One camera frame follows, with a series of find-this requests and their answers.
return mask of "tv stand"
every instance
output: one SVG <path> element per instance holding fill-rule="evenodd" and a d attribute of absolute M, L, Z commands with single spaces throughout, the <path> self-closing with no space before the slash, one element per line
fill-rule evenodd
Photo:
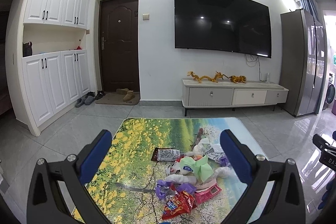
<path fill-rule="evenodd" d="M 182 79 L 182 105 L 184 116 L 192 108 L 232 108 L 266 106 L 285 103 L 288 89 L 274 83 L 248 81 L 233 83 L 221 80 L 218 83 Z"/>

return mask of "blue gripper pad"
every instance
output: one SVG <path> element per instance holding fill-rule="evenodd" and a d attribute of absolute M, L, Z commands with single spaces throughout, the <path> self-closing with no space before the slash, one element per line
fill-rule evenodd
<path fill-rule="evenodd" d="M 89 183 L 92 180 L 101 162 L 109 151 L 111 143 L 112 134 L 110 131 L 106 130 L 80 166 L 79 181 L 82 185 Z"/>
<path fill-rule="evenodd" d="M 241 150 L 225 131 L 220 134 L 219 142 L 239 180 L 250 185 L 253 181 L 251 165 Z"/>

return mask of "green paper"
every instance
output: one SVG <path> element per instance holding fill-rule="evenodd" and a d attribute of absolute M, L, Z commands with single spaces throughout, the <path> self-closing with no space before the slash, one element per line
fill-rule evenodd
<path fill-rule="evenodd" d="M 188 166 L 192 169 L 195 177 L 202 182 L 205 182 L 212 174 L 213 170 L 208 165 L 208 156 L 204 156 L 200 160 L 195 161 L 191 157 L 184 157 L 180 160 L 180 166 Z"/>

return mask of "table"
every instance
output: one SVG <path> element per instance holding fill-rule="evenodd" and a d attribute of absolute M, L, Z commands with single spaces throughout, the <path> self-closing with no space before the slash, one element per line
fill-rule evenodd
<path fill-rule="evenodd" d="M 166 177 L 168 162 L 151 161 L 155 147 L 171 147 L 190 151 L 199 129 L 211 143 L 219 143 L 219 135 L 230 129 L 237 139 L 256 154 L 263 150 L 241 121 L 235 117 L 201 119 L 126 119 L 116 133 L 105 159 L 86 188 L 106 217 L 115 224 L 161 223 L 164 205 L 157 199 L 156 181 Z M 209 160 L 216 168 L 218 165 Z M 246 184 L 232 176 L 217 180 L 222 191 L 213 199 L 199 205 L 190 215 L 169 220 L 174 223 L 220 223 L 234 207 Z M 268 182 L 264 194 L 250 222 L 257 219 L 264 208 L 273 182 Z M 78 211 L 75 219 L 81 220 Z"/>

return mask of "floor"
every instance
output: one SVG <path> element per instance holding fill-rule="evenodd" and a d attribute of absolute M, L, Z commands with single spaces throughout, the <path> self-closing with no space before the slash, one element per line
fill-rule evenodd
<path fill-rule="evenodd" d="M 332 133 L 336 130 L 336 119 L 330 109 L 320 115 L 309 114 L 294 118 L 276 107 L 251 107 L 231 109 L 193 109 L 187 118 L 237 117 L 259 143 L 266 156 L 274 161 L 296 160 L 302 178 L 307 223 L 318 214 L 320 198 L 326 183 L 334 172 L 318 162 L 320 152 L 312 144 L 314 134 L 322 135 L 334 143 Z M 47 161 L 59 161 L 66 155 L 78 153 L 90 143 L 101 129 L 115 133 L 127 117 L 184 118 L 183 107 L 113 106 L 92 103 L 73 108 L 46 128 L 39 137 L 34 137 L 21 127 L 13 111 L 0 116 L 0 159 L 3 177 L 8 183 L 1 184 L 4 196 L 21 223 L 26 223 L 26 203 L 30 179 L 36 161 L 43 157 Z M 64 183 L 61 189 L 70 210 L 74 208 Z"/>

